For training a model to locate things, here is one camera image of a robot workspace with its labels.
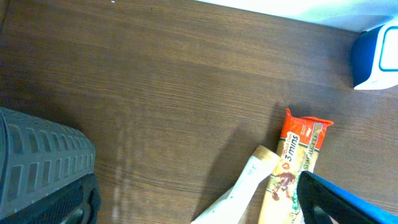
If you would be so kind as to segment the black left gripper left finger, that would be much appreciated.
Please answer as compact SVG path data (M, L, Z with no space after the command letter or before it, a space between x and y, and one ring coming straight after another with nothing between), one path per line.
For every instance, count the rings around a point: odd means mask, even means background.
M94 174L88 174L9 215L1 223L96 224L101 206L100 188Z

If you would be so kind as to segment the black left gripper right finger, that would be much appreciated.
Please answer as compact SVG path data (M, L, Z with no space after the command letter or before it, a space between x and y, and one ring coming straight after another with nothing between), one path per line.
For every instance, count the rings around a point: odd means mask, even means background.
M305 223L397 223L397 217L331 182L303 171L297 184Z

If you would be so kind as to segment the orange spaghetti packet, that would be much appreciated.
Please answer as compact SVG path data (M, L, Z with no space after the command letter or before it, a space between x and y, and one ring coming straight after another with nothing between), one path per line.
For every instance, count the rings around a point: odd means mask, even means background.
M313 172L327 128L333 124L313 116L295 117L286 109L276 150L280 162L269 176L258 224L301 222L297 184L303 171Z

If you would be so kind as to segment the white tube with gold cap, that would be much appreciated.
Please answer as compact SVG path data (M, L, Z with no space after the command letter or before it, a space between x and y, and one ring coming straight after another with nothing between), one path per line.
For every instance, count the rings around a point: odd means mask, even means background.
M256 148L236 183L192 221L192 224L237 224L258 185L280 161L280 156L260 145Z

